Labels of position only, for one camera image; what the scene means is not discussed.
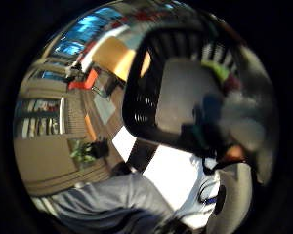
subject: potted plant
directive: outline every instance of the potted plant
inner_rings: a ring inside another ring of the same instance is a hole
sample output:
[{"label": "potted plant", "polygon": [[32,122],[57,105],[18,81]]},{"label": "potted plant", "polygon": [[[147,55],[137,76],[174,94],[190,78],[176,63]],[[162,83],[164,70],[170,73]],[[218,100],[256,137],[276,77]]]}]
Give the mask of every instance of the potted plant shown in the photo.
[{"label": "potted plant", "polygon": [[83,169],[92,164],[96,159],[107,156],[107,154],[107,139],[104,138],[95,142],[83,142],[82,139],[78,139],[70,157],[78,162]]}]

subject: yellow object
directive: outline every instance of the yellow object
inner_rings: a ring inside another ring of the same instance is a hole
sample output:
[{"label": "yellow object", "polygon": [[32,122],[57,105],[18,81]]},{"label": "yellow object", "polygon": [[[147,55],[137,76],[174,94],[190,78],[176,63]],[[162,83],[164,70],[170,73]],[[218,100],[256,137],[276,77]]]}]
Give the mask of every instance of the yellow object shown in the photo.
[{"label": "yellow object", "polygon": [[[116,37],[108,37],[92,55],[92,61],[104,69],[114,73],[123,81],[127,81],[128,74],[136,55]],[[150,56],[146,53],[141,76],[145,74],[150,64]]]},{"label": "yellow object", "polygon": [[230,71],[213,60],[202,60],[201,65],[210,68],[215,73],[221,84],[223,84],[229,77]]}]

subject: chair backrest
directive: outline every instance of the chair backrest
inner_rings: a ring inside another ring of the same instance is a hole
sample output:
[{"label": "chair backrest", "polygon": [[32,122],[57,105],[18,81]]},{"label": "chair backrest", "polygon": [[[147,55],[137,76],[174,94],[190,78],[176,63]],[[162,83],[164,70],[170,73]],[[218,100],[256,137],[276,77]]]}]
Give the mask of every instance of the chair backrest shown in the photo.
[{"label": "chair backrest", "polygon": [[76,88],[76,89],[90,90],[93,87],[97,77],[98,77],[98,73],[94,69],[91,69],[85,81],[71,81],[68,85],[68,89],[72,90]]},{"label": "chair backrest", "polygon": [[219,170],[220,190],[214,212],[208,219],[206,234],[231,234],[246,218],[252,201],[251,168],[244,163]]}]

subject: orange object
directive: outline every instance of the orange object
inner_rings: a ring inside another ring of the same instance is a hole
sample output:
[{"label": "orange object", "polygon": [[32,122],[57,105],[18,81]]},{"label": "orange object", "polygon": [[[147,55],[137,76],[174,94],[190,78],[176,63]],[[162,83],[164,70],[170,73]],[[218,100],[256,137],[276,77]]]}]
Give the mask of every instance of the orange object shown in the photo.
[{"label": "orange object", "polygon": [[90,90],[98,77],[98,73],[91,69],[87,79],[85,81],[71,81],[68,85],[68,89],[83,89],[83,90]]},{"label": "orange object", "polygon": [[91,137],[91,141],[95,141],[97,139],[97,135],[96,135],[95,130],[91,124],[90,117],[88,114],[85,117],[85,122],[86,122],[87,132]]}]

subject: window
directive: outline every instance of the window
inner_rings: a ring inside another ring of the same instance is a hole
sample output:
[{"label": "window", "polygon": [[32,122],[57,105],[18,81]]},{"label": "window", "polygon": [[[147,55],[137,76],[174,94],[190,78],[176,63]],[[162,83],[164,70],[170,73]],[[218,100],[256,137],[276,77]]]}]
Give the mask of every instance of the window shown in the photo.
[{"label": "window", "polygon": [[55,54],[62,54],[68,57],[77,57],[84,49],[84,45],[79,42],[61,40],[55,49]]},{"label": "window", "polygon": [[100,8],[97,11],[95,11],[95,13],[103,18],[117,19],[122,17],[120,13],[108,7]]},{"label": "window", "polygon": [[46,70],[36,70],[31,75],[30,79],[48,79],[48,80],[56,80],[64,82],[66,80],[66,75],[61,74],[54,71],[46,71]]},{"label": "window", "polygon": [[97,16],[89,15],[81,19],[64,36],[65,40],[78,40],[83,44],[90,41],[101,28],[107,25],[107,21]]}]

